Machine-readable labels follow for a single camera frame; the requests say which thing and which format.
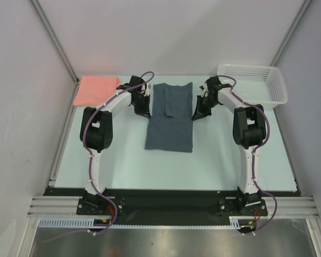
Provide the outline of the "blue-grey t shirt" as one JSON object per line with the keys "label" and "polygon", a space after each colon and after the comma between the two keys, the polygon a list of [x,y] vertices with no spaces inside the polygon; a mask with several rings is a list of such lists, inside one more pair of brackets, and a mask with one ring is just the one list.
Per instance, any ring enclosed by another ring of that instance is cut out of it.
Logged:
{"label": "blue-grey t shirt", "polygon": [[153,86],[152,112],[147,127],[146,150],[193,151],[193,84]]}

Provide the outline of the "white plastic perforated basket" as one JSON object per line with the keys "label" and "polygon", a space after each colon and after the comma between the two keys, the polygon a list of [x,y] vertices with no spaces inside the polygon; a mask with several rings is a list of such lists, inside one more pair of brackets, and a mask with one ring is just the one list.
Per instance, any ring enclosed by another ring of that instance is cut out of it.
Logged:
{"label": "white plastic perforated basket", "polygon": [[285,104],[287,89],[282,72],[274,66],[220,64],[217,70],[222,82],[228,77],[236,80],[233,92],[251,104],[261,104],[266,109]]}

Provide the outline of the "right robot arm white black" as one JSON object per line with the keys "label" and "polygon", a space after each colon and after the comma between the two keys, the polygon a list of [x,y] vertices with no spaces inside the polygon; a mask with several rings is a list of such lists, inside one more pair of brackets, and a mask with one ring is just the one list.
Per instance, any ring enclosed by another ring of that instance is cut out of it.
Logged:
{"label": "right robot arm white black", "polygon": [[233,114],[232,137],[240,150],[241,179],[235,199],[219,200],[219,210],[222,215],[257,216],[262,206],[258,184],[259,149],[269,140],[270,124],[263,106],[243,100],[234,92],[235,86],[236,80],[226,75],[207,79],[200,87],[202,94],[197,96],[192,120],[211,116],[212,108],[217,105],[224,105]]}

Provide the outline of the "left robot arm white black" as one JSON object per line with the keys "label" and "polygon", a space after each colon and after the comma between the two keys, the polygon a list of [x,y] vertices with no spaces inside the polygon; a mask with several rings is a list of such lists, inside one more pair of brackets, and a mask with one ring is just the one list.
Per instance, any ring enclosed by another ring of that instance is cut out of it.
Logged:
{"label": "left robot arm white black", "polygon": [[153,72],[131,76],[129,82],[119,85],[113,95],[97,107],[86,107],[82,115],[80,141],[89,154],[89,181],[79,201],[78,215],[114,214],[114,202],[103,195],[106,190],[100,181],[100,160],[113,142],[113,118],[124,108],[133,106],[138,116],[150,118],[150,87]]}

